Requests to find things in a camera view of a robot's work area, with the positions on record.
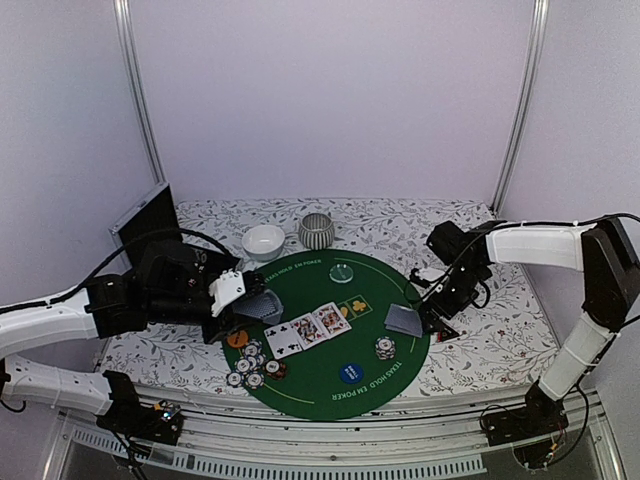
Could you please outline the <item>blue small blind button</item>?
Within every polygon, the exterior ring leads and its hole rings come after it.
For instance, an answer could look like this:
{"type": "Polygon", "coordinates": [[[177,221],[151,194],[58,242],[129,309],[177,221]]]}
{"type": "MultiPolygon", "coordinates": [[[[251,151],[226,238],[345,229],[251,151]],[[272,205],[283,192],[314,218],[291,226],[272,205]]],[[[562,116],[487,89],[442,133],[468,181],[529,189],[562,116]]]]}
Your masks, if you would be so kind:
{"type": "Polygon", "coordinates": [[[350,362],[340,367],[339,377],[346,384],[358,384],[364,379],[364,369],[361,365],[350,362]]]}

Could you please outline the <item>grey playing card deck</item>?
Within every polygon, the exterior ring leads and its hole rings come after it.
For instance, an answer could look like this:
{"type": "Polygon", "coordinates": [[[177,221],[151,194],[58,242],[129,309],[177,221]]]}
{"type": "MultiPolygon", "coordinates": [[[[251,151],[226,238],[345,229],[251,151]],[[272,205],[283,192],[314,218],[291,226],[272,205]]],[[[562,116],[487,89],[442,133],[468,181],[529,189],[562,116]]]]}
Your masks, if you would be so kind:
{"type": "Polygon", "coordinates": [[[232,308],[236,315],[271,326],[280,322],[284,312],[284,307],[279,297],[270,290],[249,299],[235,302],[232,308]]]}

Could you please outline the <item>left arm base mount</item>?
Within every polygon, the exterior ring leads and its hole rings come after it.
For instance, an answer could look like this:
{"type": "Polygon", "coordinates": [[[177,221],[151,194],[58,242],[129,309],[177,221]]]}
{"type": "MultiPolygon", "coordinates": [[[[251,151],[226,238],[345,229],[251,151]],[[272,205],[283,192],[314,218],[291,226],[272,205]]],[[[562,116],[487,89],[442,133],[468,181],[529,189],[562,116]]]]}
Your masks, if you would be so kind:
{"type": "Polygon", "coordinates": [[[104,415],[96,416],[96,424],[127,438],[176,446],[184,416],[173,404],[163,403],[156,407],[119,400],[114,401],[104,415]]]}

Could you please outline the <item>blue poker chips pile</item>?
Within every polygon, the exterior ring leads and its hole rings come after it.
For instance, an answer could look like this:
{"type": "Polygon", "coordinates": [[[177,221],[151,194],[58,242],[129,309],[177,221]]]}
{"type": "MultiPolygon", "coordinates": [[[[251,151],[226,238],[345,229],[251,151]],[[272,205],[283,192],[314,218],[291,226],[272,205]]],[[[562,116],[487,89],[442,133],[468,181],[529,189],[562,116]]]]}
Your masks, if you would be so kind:
{"type": "Polygon", "coordinates": [[[260,340],[250,339],[246,345],[234,349],[228,359],[230,372],[226,377],[227,385],[249,390],[261,388],[265,383],[266,360],[260,340]]]}

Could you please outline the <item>orange big blind button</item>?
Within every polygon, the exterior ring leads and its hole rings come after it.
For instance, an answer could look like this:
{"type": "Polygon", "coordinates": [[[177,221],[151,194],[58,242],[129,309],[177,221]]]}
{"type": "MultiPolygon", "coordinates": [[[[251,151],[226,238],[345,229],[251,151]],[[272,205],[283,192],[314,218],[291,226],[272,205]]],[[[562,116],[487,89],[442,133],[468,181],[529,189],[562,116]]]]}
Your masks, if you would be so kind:
{"type": "Polygon", "coordinates": [[[249,335],[245,330],[233,332],[226,338],[227,344],[234,349],[244,348],[248,344],[249,340],[249,335]]]}

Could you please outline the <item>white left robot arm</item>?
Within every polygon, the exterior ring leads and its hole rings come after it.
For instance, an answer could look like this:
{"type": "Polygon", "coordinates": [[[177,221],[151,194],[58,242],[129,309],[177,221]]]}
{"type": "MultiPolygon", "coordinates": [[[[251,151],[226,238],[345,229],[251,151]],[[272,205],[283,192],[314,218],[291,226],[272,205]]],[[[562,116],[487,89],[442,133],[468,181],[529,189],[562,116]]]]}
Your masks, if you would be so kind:
{"type": "Polygon", "coordinates": [[[206,234],[193,235],[216,247],[216,253],[184,243],[186,232],[172,227],[130,240],[129,246],[141,245],[144,253],[124,274],[102,272],[124,252],[119,247],[78,285],[2,307],[2,401],[35,401],[96,416],[109,413],[126,433],[141,433],[149,415],[127,375],[30,364],[20,354],[68,340],[141,332],[151,323],[198,325],[207,343],[232,331],[233,304],[263,292],[264,278],[255,271],[239,271],[238,258],[206,234]]]}

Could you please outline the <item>clear acrylic dealer button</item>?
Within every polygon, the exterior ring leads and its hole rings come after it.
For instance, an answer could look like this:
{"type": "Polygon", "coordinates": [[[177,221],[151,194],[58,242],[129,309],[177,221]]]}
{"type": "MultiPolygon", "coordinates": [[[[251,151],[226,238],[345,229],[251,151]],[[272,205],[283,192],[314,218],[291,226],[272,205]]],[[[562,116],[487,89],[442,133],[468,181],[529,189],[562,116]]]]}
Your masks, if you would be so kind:
{"type": "Polygon", "coordinates": [[[354,270],[348,264],[337,263],[330,268],[329,278],[335,283],[349,283],[354,278],[354,270]]]}

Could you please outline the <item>red black poker chip stack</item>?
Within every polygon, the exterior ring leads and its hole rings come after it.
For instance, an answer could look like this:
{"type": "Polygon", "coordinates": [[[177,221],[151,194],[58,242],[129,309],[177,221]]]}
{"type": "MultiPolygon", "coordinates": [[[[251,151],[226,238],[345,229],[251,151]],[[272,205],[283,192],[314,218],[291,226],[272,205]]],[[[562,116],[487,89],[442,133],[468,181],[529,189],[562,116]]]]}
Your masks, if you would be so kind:
{"type": "Polygon", "coordinates": [[[264,365],[266,375],[274,380],[284,379],[287,375],[287,365],[280,360],[271,359],[264,365]]]}

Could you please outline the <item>playing cards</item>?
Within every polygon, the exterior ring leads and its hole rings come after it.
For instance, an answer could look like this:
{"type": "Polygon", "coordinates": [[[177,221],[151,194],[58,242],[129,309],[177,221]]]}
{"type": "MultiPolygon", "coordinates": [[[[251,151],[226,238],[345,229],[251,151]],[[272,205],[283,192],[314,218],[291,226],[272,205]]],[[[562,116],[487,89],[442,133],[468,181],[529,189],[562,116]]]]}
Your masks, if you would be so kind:
{"type": "Polygon", "coordinates": [[[384,326],[389,331],[410,335],[415,338],[423,336],[422,321],[418,312],[402,305],[390,305],[384,326]]]}

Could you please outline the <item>blue poker chip stack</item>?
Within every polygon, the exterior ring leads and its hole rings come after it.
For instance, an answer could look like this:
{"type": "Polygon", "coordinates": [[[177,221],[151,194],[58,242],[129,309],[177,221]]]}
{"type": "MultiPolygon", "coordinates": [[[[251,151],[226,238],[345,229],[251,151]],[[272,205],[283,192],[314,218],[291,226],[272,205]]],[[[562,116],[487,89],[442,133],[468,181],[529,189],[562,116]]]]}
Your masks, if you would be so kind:
{"type": "Polygon", "coordinates": [[[381,336],[375,341],[375,354],[380,360],[391,360],[396,355],[396,344],[388,336],[381,336]]]}

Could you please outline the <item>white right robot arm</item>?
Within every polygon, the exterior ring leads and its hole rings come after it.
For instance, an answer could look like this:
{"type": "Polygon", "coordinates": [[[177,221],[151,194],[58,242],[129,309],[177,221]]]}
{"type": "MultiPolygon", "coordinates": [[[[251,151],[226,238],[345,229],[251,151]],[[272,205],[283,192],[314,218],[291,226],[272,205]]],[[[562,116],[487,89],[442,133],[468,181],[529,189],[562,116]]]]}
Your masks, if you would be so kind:
{"type": "Polygon", "coordinates": [[[472,305],[492,265],[525,267],[555,332],[554,361],[530,390],[517,427],[537,436],[556,417],[554,404],[593,370],[622,330],[639,320],[639,218],[614,213],[574,222],[493,220],[464,231],[437,225],[427,246],[445,265],[427,307],[447,318],[472,305]]]}

